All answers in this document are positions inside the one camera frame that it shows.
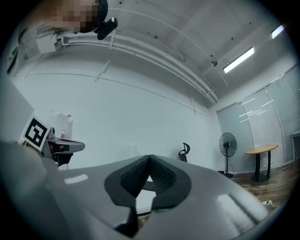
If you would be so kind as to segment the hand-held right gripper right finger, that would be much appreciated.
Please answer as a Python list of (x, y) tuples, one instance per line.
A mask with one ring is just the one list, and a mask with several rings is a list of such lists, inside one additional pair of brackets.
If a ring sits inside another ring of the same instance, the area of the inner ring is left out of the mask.
[(190, 177), (180, 168), (155, 156), (149, 156), (150, 177), (156, 196), (152, 209), (171, 209), (178, 206), (189, 195)]

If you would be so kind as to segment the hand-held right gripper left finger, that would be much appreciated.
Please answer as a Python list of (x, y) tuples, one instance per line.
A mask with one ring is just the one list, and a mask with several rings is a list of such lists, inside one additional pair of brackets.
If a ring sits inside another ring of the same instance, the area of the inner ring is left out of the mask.
[(150, 175), (148, 160), (149, 155), (139, 157), (134, 162), (112, 172), (104, 182), (105, 190), (113, 203), (130, 209), (126, 221), (115, 227), (115, 230), (128, 237), (133, 237), (138, 231), (136, 198)]

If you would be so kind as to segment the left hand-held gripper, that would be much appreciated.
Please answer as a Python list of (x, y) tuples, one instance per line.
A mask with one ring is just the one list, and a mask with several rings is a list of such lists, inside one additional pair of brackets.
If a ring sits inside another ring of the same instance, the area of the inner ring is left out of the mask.
[(20, 140), (22, 146), (35, 150), (42, 158), (53, 160), (58, 167), (67, 165), (72, 153), (85, 149), (82, 142), (58, 138), (54, 127), (47, 127), (34, 115), (26, 126), (23, 137)]

